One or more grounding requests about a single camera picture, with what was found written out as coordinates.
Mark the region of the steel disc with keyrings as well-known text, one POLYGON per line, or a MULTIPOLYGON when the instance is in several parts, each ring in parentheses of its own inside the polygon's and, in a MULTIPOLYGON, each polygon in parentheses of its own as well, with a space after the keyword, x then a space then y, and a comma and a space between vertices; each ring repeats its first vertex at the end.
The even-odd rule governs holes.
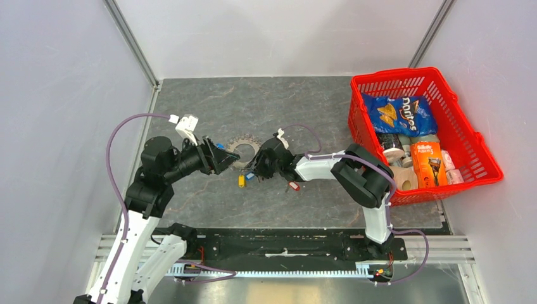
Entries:
POLYGON ((232 167, 236 170, 246 169, 261 145, 261 140, 252 134, 242 134, 229 139, 225 145, 226 149, 240 156, 240 159, 235 161, 232 167))

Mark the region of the red key tag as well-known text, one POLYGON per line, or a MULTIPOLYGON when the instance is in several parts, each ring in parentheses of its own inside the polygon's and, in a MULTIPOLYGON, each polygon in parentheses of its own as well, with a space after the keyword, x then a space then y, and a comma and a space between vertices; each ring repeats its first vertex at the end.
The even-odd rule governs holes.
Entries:
POLYGON ((287 187, 293 191, 299 191, 301 189, 300 185, 296 182, 288 182, 287 187))

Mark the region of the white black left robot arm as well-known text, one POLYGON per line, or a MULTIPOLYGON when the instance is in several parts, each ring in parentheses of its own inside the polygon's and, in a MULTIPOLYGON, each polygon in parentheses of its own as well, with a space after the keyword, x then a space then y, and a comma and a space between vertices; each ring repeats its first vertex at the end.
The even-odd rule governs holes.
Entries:
POLYGON ((172 265, 194 257, 197 231, 183 224, 166 229, 161 243, 145 263, 142 254, 174 196, 173 184, 194 172, 220 174, 240 156, 220 149, 211 139, 184 139, 176 148, 165 136, 146 141, 141 166, 123 200, 126 212, 104 268, 88 294, 74 303, 147 303, 172 265))

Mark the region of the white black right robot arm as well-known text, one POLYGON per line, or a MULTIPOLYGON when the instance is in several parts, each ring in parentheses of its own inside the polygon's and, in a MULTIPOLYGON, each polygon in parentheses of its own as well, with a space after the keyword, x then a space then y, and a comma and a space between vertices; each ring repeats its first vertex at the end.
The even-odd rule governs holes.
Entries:
POLYGON ((277 138, 262 144, 247 167, 259 178, 279 174, 288 182, 335 180, 363 209, 365 250, 374 259, 391 251, 389 201, 396 190, 394 173, 359 144, 325 155, 294 154, 277 138))

